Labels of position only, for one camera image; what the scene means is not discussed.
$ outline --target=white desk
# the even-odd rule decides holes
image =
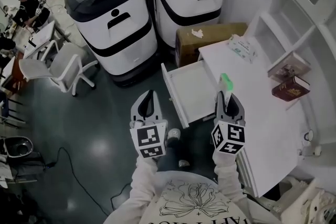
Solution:
[[[4,87],[5,84],[7,83],[7,81],[10,79],[10,77],[12,76],[12,71],[13,71],[13,66],[14,66],[14,62],[15,62],[15,57],[13,57],[9,63],[5,66],[4,70],[2,71],[2,76],[1,77],[1,82],[0,82],[0,86]]]
[[[38,33],[34,34],[33,39],[31,41],[36,45],[36,48],[34,48],[31,44],[27,42],[27,48],[25,49],[23,59],[32,57],[34,54],[36,54],[44,47],[46,47],[49,44],[51,38],[53,37],[54,31],[55,31],[55,21],[52,21]]]
[[[186,128],[196,120],[190,115],[204,117],[215,112],[219,76],[228,74],[234,83],[233,93],[245,110],[246,145],[237,158],[238,167],[245,177],[244,183],[255,196],[262,196],[296,167],[299,157],[296,137],[307,127],[305,117],[300,102],[286,111],[288,103],[272,96],[274,85],[267,77],[261,48],[255,48],[258,57],[250,64],[226,44],[224,41],[200,48],[201,62],[170,72],[162,66],[164,80]],[[200,64],[204,67],[202,72],[198,71]],[[197,81],[197,90],[196,85],[189,87],[190,83],[185,83],[189,80]],[[195,107],[198,103],[202,106],[198,106],[197,113],[192,113],[190,104]]]

